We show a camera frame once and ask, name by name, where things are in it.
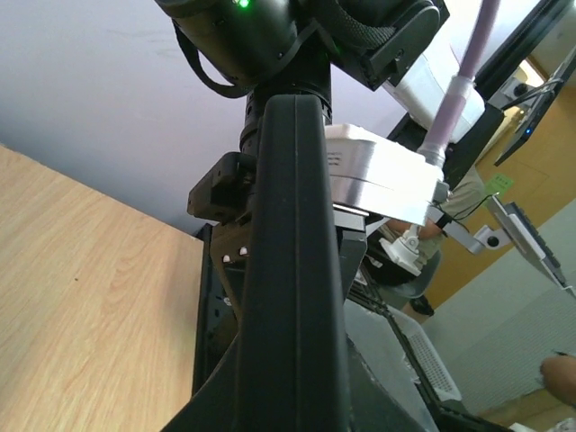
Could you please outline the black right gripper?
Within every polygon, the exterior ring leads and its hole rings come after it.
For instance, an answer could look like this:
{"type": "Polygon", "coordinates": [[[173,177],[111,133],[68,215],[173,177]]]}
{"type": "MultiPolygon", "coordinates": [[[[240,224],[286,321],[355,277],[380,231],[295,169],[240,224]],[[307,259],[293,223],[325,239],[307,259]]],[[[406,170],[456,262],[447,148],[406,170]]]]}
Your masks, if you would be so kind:
{"type": "Polygon", "coordinates": [[[241,152],[255,156],[267,101],[315,95],[332,122],[336,67],[374,91],[397,84],[446,22],[442,1],[160,1],[180,50],[216,94],[246,98],[241,152]]]}

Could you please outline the phone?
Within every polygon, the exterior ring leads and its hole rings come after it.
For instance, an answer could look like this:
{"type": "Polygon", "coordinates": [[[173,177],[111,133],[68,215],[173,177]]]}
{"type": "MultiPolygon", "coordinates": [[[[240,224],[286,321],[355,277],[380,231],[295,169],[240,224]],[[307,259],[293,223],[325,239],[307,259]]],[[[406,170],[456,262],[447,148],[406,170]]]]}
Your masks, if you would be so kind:
{"type": "Polygon", "coordinates": [[[343,290],[320,100],[266,104],[239,329],[169,431],[344,431],[343,290]]]}

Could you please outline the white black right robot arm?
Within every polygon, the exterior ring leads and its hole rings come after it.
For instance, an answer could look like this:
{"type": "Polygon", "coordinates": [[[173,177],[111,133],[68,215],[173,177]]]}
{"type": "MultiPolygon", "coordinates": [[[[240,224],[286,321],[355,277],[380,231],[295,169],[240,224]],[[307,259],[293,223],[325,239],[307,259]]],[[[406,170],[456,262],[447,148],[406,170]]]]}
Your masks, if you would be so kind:
{"type": "Polygon", "coordinates": [[[475,77],[500,5],[481,3],[461,58],[441,1],[162,1],[196,76],[217,95],[314,94],[330,104],[329,69],[384,88],[426,135],[419,152],[441,166],[480,119],[475,77]]]}

